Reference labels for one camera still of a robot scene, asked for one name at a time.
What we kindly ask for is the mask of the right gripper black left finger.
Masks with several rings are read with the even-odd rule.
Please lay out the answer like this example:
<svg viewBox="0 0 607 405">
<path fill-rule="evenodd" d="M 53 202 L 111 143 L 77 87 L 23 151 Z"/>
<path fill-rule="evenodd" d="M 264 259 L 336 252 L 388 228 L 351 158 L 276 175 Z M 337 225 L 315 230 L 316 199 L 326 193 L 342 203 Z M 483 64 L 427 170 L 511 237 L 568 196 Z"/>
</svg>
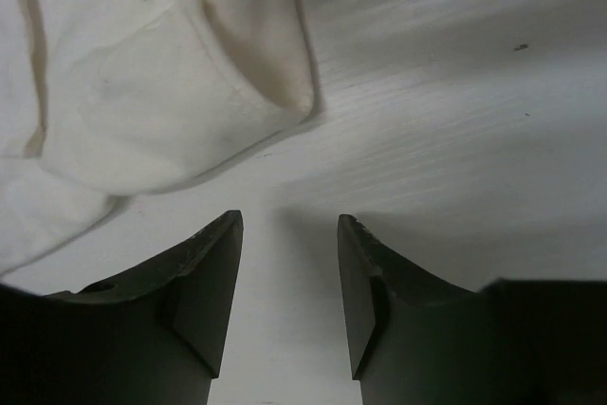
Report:
<svg viewBox="0 0 607 405">
<path fill-rule="evenodd" d="M 185 241 L 53 295 L 56 404 L 204 404 L 219 375 L 243 242 L 227 211 Z"/>
</svg>

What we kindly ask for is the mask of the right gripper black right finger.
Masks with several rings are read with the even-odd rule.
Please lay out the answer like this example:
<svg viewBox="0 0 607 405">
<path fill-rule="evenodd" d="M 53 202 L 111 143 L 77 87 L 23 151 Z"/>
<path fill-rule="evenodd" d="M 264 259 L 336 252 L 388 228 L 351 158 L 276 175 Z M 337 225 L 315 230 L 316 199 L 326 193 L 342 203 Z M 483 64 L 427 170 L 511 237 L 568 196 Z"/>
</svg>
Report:
<svg viewBox="0 0 607 405">
<path fill-rule="evenodd" d="M 339 218 L 338 258 L 352 376 L 363 403 L 492 403 L 487 296 L 432 275 L 352 215 Z"/>
</svg>

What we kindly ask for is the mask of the white t shirt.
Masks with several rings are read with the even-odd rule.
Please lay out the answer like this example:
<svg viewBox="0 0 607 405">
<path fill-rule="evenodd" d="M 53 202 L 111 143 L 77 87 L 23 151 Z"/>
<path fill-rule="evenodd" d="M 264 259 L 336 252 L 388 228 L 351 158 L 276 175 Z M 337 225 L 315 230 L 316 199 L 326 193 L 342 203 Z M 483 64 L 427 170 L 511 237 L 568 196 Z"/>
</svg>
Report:
<svg viewBox="0 0 607 405">
<path fill-rule="evenodd" d="M 296 0 L 1 0 L 1 269 L 304 120 Z"/>
</svg>

